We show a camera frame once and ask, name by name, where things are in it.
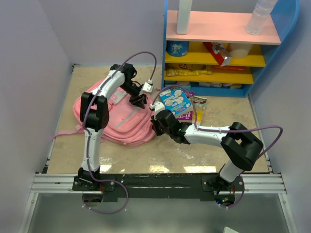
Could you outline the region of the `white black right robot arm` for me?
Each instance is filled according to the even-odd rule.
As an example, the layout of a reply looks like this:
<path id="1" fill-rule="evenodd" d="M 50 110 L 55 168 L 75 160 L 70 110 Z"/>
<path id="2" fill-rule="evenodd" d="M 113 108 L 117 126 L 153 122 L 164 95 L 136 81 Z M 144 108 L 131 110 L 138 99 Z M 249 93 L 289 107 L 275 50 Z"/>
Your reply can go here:
<path id="1" fill-rule="evenodd" d="M 244 171 L 251 171 L 263 148 L 263 143 L 238 122 L 229 127 L 195 128 L 194 124 L 178 121 L 169 110 L 162 110 L 151 117 L 157 136 L 167 134 L 179 144 L 206 144 L 223 148 L 229 161 L 218 173 L 216 184 L 227 191 Z"/>

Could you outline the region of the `pink student backpack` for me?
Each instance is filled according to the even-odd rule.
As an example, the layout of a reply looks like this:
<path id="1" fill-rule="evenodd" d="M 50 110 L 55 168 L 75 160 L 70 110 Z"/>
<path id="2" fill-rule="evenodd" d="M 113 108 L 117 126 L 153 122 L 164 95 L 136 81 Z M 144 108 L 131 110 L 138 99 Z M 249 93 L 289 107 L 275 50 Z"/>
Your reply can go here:
<path id="1" fill-rule="evenodd" d="M 104 129 L 101 141 L 112 141 L 122 145 L 138 146 L 150 141 L 155 132 L 150 122 L 153 112 L 149 109 L 152 100 L 146 97 L 145 108 L 129 102 L 130 95 L 120 87 L 108 101 L 109 122 Z"/>

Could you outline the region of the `blue illustrated book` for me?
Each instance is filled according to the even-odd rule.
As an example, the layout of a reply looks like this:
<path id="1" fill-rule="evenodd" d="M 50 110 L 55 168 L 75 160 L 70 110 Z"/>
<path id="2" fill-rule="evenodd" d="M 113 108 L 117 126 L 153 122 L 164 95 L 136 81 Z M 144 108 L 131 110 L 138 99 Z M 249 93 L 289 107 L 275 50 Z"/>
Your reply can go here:
<path id="1" fill-rule="evenodd" d="M 171 87 L 160 93 L 159 97 L 165 108 L 175 117 L 179 117 L 193 110 L 191 98 L 193 92 L 185 93 L 180 87 Z"/>

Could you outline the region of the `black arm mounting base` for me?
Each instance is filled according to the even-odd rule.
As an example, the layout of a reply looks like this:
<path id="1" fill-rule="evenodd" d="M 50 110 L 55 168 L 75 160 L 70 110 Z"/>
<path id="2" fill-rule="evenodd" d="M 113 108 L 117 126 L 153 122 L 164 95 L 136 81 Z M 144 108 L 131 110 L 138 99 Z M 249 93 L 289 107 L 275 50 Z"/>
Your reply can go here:
<path id="1" fill-rule="evenodd" d="M 243 181 L 236 177 L 226 183 L 216 173 L 145 173 L 145 174 L 95 174 L 87 172 L 74 177 L 73 191 L 99 192 L 104 201 L 118 198 L 147 199 L 197 199 L 230 205 L 235 194 L 243 191 Z"/>

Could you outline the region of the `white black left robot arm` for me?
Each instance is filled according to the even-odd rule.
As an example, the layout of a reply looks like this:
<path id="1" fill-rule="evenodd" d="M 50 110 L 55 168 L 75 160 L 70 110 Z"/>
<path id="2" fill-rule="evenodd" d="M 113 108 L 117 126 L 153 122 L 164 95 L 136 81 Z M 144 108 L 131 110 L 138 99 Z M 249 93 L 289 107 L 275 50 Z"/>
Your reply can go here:
<path id="1" fill-rule="evenodd" d="M 129 102 L 133 106 L 144 109 L 147 104 L 142 86 L 132 81 L 136 74 L 137 71 L 132 64 L 114 64 L 108 76 L 95 90 L 81 95 L 80 121 L 85 132 L 85 150 L 78 176 L 79 179 L 84 180 L 83 184 L 89 190 L 96 190 L 101 184 L 100 143 L 103 130 L 109 122 L 109 99 L 120 87 L 130 95 Z"/>

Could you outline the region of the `purple book underneath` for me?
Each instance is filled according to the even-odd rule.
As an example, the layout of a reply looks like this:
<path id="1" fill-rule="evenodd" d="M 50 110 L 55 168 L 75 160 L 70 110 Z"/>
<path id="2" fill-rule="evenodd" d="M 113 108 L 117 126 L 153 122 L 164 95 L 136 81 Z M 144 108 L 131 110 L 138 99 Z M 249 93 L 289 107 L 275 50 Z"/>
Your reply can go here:
<path id="1" fill-rule="evenodd" d="M 190 99 L 190 103 L 191 103 L 191 99 L 194 95 L 193 91 L 189 91 L 189 96 L 188 99 Z M 186 123 L 192 123 L 192 117 L 193 117 L 193 104 L 191 104 L 190 108 L 188 109 L 189 111 L 186 113 L 181 114 L 180 116 L 177 116 L 177 120 L 179 120 L 180 122 L 186 122 Z"/>

